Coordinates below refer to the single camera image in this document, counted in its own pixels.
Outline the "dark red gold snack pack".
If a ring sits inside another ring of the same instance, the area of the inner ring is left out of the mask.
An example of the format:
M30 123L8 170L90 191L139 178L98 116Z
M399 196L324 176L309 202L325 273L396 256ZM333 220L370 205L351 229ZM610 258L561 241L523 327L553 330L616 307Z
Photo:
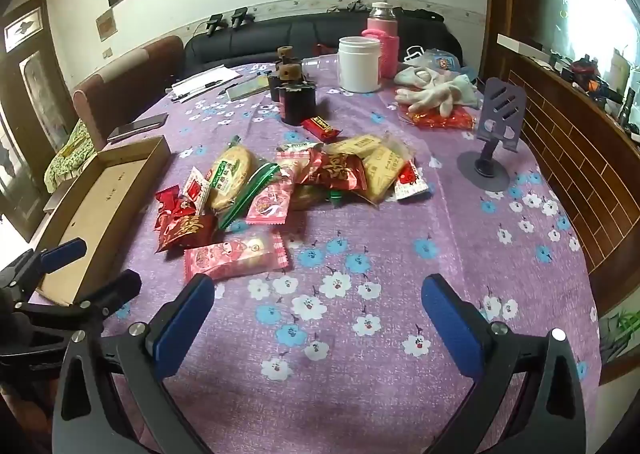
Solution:
M213 242L216 225L217 218L213 214L184 215L180 218L168 215L160 226L156 251L208 246Z

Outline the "red crinkled candy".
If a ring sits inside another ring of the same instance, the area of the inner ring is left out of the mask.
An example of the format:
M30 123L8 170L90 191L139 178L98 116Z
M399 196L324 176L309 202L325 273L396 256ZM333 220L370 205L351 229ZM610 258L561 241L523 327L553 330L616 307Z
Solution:
M160 204L154 226L156 231L159 231L167 222L196 214L194 202L181 194L178 185L157 192L155 199Z

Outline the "pink long snack pack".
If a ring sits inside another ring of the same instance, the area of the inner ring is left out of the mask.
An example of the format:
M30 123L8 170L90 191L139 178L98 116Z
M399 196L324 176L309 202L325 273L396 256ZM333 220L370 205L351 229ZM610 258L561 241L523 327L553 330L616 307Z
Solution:
M184 253L184 278L191 281L198 274L212 281L286 270L288 251L279 232L249 233L221 243L188 249Z

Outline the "round cracker pack green stripe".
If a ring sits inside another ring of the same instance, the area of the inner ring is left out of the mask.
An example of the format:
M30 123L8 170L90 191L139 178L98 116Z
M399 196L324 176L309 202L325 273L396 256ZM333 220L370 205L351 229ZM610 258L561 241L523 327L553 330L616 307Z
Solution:
M217 231L248 214L256 196L276 177L276 162L256 156L235 135L208 171L209 197L206 208L215 214Z

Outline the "red candy bar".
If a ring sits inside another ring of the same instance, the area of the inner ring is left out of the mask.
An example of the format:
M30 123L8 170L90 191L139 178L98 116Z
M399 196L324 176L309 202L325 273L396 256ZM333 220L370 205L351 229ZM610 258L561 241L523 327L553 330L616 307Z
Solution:
M341 134L321 117L312 117L302 122L302 127L323 143L332 143Z

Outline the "shallow cardboard box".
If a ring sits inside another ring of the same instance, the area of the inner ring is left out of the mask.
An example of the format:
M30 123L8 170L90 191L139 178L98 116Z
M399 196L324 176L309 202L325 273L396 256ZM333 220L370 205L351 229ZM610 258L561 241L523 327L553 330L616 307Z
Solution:
M79 302L104 286L116 255L170 157L164 136L97 153L56 207L38 241L51 250L74 238L86 254L44 275L36 292L58 305Z

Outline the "green floral cloth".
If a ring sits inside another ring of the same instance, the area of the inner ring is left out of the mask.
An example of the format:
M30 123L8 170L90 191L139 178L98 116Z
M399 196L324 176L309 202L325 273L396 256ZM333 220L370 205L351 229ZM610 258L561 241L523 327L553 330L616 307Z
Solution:
M53 194L65 181L73 180L85 169L85 163L96 154L87 125L81 119L73 128L66 144L55 154L43 175L47 192Z

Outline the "black smartphone in case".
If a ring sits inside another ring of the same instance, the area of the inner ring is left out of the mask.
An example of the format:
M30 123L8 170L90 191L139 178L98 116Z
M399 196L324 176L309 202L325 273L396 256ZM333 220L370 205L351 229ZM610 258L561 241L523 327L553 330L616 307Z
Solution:
M126 125L121 125L120 127L114 128L110 135L107 136L107 142L117 143L128 139L128 137L159 129L165 124L167 119L168 114L164 112L160 115L126 123Z

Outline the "purple floral tablecloth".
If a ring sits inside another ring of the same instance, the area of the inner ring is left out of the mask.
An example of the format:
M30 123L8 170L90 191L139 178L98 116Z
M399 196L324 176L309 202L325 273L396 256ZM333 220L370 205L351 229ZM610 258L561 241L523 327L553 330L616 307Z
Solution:
M469 389L423 310L438 273L491 321L567 334L588 414L596 410L599 332L587 266L558 190L533 151L498 149L509 188L465 180L458 156L482 144L421 130L392 88L345 92L332 56L312 58L326 119L345 137L393 135L416 156L426 197L352 197L293 212L281 227L286 271L222 284L166 385L216 453L416 453Z

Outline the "black pen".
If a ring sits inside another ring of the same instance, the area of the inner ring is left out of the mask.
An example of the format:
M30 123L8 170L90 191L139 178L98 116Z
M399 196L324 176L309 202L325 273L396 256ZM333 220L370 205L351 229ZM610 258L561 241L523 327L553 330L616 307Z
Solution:
M204 88L213 88L214 86L220 85L222 83L222 80L215 80L209 83L206 83L204 86Z

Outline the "white paper stack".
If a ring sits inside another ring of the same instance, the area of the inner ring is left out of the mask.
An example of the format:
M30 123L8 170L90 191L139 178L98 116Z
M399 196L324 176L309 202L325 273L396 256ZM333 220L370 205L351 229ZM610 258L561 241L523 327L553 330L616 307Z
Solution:
M209 90L210 88L204 88L203 86L206 83L222 80L220 84L222 85L239 78L239 76L240 74L233 69L226 66L217 66L175 83L168 90L167 95L174 102L185 102L187 99Z

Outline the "white red small sachet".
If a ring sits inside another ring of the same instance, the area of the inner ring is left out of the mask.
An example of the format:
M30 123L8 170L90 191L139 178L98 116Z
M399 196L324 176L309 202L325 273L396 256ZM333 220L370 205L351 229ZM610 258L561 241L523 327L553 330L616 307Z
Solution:
M413 161L408 160L400 170L394 185L394 195L397 201L404 201L412 197L427 194L430 191L422 173Z

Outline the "red shiny snack pack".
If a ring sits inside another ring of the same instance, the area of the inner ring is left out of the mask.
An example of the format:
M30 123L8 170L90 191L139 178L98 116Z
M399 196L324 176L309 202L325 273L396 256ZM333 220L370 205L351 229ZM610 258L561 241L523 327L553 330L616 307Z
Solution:
M308 165L300 172L299 184L316 185L339 191L364 191L366 171L357 155L311 151Z

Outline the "small book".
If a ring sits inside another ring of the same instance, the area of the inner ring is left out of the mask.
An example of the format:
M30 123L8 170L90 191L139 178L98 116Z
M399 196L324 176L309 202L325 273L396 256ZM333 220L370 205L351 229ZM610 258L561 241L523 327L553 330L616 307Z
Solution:
M226 91L226 95L230 102L236 102L237 100L244 99L268 90L269 78L265 74L261 74L260 76L254 76L254 78L250 80L232 85L232 87L228 88L228 90Z

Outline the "black tea tin red label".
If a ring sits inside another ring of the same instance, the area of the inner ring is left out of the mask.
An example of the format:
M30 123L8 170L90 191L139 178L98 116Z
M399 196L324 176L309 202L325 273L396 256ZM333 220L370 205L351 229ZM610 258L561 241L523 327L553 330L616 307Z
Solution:
M287 125L298 127L317 114L316 84L304 81L280 88L280 117Z

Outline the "yellow biscuit pack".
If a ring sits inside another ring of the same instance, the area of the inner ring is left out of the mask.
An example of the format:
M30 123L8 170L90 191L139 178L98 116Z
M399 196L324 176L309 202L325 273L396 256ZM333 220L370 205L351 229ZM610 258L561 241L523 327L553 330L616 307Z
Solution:
M385 197L387 189L397 180L405 162L404 158L386 146L380 145L375 148L369 156L363 159L363 168L367 179L367 188L363 191L363 198L378 205Z
M355 155L360 159L364 159L380 147L382 140L372 134L362 134L358 136L352 136L345 140L340 140L324 146L324 151L327 154L345 154Z

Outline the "black leather sofa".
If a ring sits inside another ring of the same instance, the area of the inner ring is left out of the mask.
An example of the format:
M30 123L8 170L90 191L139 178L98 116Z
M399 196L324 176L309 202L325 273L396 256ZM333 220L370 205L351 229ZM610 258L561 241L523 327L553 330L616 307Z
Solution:
M448 30L445 19L429 10L394 9L398 21L400 50L420 46L444 50L459 60L462 47ZM194 36L184 49L182 75L192 76L219 65L275 62L277 49L290 46L299 59L333 54L343 36L359 36L367 28L368 14L340 10L335 13L286 16L243 24L238 29L217 30Z

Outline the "red foil bag under gloves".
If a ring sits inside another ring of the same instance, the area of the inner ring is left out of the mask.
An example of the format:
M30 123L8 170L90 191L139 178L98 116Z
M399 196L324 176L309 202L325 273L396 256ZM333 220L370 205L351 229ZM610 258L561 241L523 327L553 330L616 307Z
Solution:
M413 125L421 129L451 129L471 131L475 120L463 106L456 105L448 117L442 117L438 109L431 109L422 114L408 114Z

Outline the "black tea tin rear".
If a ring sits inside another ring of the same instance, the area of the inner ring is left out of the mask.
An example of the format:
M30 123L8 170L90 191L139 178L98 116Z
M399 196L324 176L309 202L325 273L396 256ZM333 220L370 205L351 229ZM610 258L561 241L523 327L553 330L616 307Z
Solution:
M281 46L277 49L278 59L274 70L268 74L269 92L273 102L280 98L282 86L299 84L304 81L300 60L293 54L292 46Z

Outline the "purple phone stand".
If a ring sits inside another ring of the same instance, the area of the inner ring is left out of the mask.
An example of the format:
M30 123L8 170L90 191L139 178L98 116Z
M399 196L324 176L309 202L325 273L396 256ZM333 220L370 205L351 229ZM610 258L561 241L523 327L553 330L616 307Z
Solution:
M512 153L518 151L526 102L526 93L519 86L499 78L487 80L476 130L476 138L484 147L481 151L465 151L457 159L462 177L483 191L501 193L509 187L509 172L494 158L494 152L499 145Z

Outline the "white work gloves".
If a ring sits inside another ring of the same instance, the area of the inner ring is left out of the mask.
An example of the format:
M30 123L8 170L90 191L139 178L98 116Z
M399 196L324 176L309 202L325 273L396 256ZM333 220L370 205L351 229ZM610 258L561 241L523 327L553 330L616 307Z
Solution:
M477 87L463 73L409 66L394 76L394 83L398 85L395 100L409 115L436 110L448 118L456 106L480 107Z

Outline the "white plastic jar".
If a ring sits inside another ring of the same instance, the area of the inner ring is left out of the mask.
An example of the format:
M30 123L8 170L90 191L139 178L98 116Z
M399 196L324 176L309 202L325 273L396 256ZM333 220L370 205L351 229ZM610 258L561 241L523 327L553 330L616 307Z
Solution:
M352 93L373 93L380 88L381 42L367 36L344 36L338 41L338 80Z

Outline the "pink thermos bottle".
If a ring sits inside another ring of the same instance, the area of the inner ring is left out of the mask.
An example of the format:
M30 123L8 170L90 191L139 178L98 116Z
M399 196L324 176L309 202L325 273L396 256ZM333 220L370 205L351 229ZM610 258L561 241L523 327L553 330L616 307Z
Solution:
M398 21L393 7L384 1L373 2L367 29L363 30L363 36L380 41L380 73L384 79L393 79L398 69L399 36Z

